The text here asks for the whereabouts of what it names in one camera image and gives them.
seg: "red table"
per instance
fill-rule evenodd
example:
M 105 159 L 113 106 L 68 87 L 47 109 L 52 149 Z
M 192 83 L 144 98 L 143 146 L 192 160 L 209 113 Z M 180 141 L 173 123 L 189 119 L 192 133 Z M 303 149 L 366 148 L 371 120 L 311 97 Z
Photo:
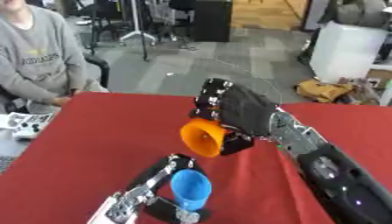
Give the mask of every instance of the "red table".
M 141 170 L 171 153 L 194 156 L 213 183 L 206 223 L 332 223 L 272 143 L 214 159 L 181 142 L 192 99 L 141 94 L 78 95 L 0 176 L 0 222 L 86 223 Z M 284 105 L 392 190 L 392 108 Z M 170 196 L 169 187 L 160 191 Z M 138 223 L 159 223 L 142 214 Z

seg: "robotic hand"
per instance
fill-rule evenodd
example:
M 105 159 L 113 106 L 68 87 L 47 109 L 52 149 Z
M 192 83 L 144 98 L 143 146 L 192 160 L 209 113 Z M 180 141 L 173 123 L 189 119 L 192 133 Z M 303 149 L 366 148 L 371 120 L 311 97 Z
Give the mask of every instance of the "robotic hand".
M 139 212 L 170 223 L 197 223 L 208 218 L 206 209 L 190 212 L 178 207 L 174 202 L 157 196 L 176 172 L 193 169 L 206 175 L 194 158 L 182 154 L 164 157 L 145 170 L 126 188 L 108 197 L 87 224 L 134 224 Z
M 255 138 L 276 142 L 336 223 L 392 223 L 391 194 L 314 128 L 265 96 L 228 80 L 209 79 L 195 105 L 191 118 L 214 121 L 231 131 L 223 138 L 221 155 L 247 149 Z M 208 130 L 200 133 L 209 134 Z M 183 139 L 193 151 L 203 148 L 194 149 L 189 139 Z

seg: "wooden floor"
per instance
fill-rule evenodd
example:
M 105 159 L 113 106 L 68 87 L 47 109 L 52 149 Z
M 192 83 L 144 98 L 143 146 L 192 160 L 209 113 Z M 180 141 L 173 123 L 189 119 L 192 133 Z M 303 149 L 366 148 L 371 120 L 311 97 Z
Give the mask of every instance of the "wooden floor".
M 306 0 L 234 0 L 232 26 L 291 30 L 300 26 Z

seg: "game controller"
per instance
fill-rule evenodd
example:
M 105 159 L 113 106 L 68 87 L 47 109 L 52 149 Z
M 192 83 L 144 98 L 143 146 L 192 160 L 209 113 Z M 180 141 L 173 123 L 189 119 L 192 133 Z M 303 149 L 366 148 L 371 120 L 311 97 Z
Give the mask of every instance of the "game controller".
M 10 114 L 9 123 L 16 123 L 12 136 L 16 139 L 34 139 L 53 119 L 54 114 L 47 115 L 24 115 Z

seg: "yellow bag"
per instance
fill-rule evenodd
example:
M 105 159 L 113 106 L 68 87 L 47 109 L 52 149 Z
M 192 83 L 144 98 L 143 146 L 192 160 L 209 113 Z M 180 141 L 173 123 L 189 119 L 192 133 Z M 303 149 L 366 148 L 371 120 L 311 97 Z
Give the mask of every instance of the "yellow bag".
M 353 88 L 352 84 L 325 84 L 319 80 L 306 80 L 297 85 L 297 93 L 317 102 L 334 102 Z

